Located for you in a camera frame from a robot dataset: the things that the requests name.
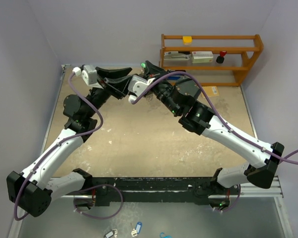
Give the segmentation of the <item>green tagged key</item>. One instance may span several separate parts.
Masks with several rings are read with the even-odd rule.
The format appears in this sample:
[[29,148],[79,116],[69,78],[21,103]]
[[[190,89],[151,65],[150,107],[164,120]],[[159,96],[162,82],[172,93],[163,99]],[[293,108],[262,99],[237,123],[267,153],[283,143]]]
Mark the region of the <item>green tagged key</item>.
[[147,64],[145,62],[141,63],[141,72],[143,75],[146,75],[148,73]]

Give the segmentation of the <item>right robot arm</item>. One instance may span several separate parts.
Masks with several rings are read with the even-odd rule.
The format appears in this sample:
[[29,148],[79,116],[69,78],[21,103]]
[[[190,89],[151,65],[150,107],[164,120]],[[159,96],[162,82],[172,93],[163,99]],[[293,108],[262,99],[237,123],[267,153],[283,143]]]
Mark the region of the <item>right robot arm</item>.
[[269,189],[279,165],[284,146],[260,141],[224,120],[212,103],[198,101],[206,92],[196,79],[183,71],[166,71],[148,60],[141,64],[148,85],[142,95],[152,92],[179,117],[189,132],[212,139],[246,160],[245,164],[216,170],[211,189],[224,193],[233,185],[251,183]]

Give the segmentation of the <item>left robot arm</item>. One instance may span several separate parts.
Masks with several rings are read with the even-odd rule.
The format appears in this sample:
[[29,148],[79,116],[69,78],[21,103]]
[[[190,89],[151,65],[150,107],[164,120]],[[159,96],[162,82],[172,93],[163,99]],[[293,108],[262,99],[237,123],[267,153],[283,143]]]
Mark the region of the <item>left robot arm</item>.
[[56,184],[50,183],[50,178],[68,156],[101,129],[104,123],[99,108],[110,95],[94,83],[91,94],[83,97],[72,84],[73,77],[82,75],[82,72],[80,67],[75,67],[68,78],[68,84],[75,92],[72,97],[83,102],[87,106],[86,110],[81,115],[69,116],[64,129],[50,147],[21,173],[13,171],[6,179],[9,199],[14,203],[13,216],[17,221],[24,218],[18,216],[19,208],[25,211],[24,216],[30,214],[37,217],[47,209],[52,200],[69,192],[88,194],[92,190],[91,180],[80,170],[57,179]]

